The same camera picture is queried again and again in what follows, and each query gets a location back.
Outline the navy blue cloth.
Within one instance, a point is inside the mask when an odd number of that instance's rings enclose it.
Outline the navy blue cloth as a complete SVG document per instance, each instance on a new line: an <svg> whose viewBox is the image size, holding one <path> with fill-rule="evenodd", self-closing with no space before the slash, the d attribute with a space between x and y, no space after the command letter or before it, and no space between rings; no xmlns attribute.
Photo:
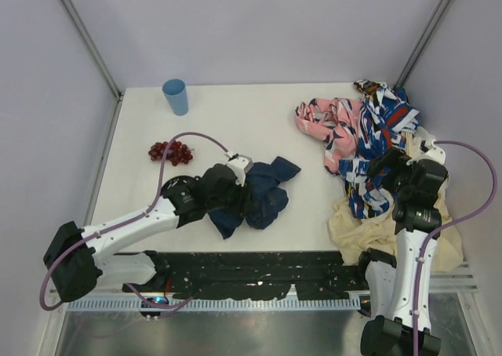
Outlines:
<svg viewBox="0 0 502 356"><path fill-rule="evenodd" d="M269 227L279 213L288 205L287 191L280 188L301 172L301 167L278 156L270 164L255 162L246 175L246 182L252 186L252 207L244 217L230 214L224 210L212 211L209 218L222 239L230 238L245 221L256 230Z"/></svg>

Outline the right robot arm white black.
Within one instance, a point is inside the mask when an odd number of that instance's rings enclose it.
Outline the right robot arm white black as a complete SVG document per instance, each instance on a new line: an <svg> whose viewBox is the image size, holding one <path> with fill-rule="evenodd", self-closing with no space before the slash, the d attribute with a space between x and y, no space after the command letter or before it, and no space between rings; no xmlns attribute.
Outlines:
<svg viewBox="0 0 502 356"><path fill-rule="evenodd" d="M442 225L435 203L447 181L446 155L428 147L411 158L393 147L369 163L368 176L381 178L395 197L397 254L368 249L359 258L370 291L370 320L362 330L363 355L437 355L441 340L431 333L429 288Z"/></svg>

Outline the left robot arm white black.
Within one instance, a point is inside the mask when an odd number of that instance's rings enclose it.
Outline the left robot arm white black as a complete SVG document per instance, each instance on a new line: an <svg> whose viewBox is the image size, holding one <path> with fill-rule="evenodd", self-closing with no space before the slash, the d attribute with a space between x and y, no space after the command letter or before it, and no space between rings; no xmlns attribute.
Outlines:
<svg viewBox="0 0 502 356"><path fill-rule="evenodd" d="M123 249L199 221L214 210L245 214L251 204L246 181L250 167L241 158L216 164L202 176L175 177L145 209L100 225L61 225L43 257L44 280L54 284L63 303L81 299L98 286L148 283L158 273L153 256L125 255Z"/></svg>

